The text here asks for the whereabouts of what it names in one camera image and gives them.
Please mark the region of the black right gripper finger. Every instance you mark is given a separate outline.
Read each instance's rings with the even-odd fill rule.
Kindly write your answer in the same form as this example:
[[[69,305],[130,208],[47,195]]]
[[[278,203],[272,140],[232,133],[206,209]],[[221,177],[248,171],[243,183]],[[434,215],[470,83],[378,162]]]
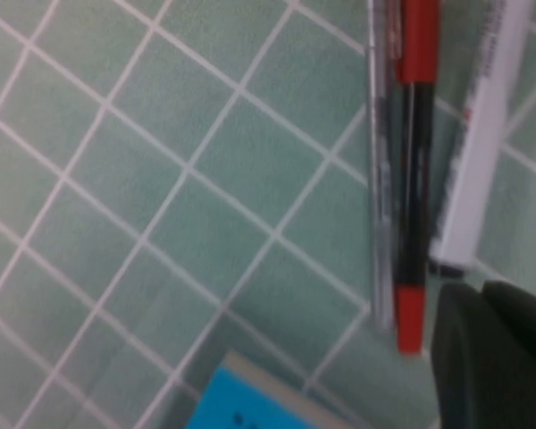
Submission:
[[[536,296],[507,282],[439,294],[431,367],[442,428],[536,428]]]

